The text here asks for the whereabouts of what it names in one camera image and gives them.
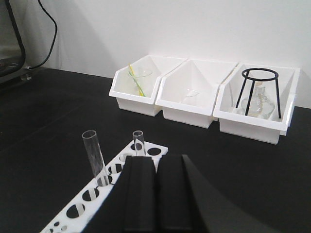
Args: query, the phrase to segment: black table surface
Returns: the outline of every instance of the black table surface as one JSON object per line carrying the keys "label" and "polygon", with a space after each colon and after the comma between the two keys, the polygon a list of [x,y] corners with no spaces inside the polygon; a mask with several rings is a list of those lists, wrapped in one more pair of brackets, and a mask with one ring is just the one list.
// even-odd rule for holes
{"label": "black table surface", "polygon": [[311,109],[295,107],[277,145],[120,110],[112,79],[44,69],[0,93],[0,231],[40,232],[92,179],[81,134],[96,130],[107,164],[142,130],[187,154],[245,212],[285,233],[311,232]]}

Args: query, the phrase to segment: glass flask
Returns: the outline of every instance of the glass flask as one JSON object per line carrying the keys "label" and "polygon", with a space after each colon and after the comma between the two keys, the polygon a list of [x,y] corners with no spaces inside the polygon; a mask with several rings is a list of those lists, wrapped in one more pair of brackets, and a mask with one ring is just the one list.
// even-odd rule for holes
{"label": "glass flask", "polygon": [[[243,109],[241,114],[245,114],[247,103],[248,98],[244,98],[241,102]],[[275,104],[265,96],[265,87],[255,85],[255,91],[253,92],[247,115],[250,117],[268,119],[274,108]]]}

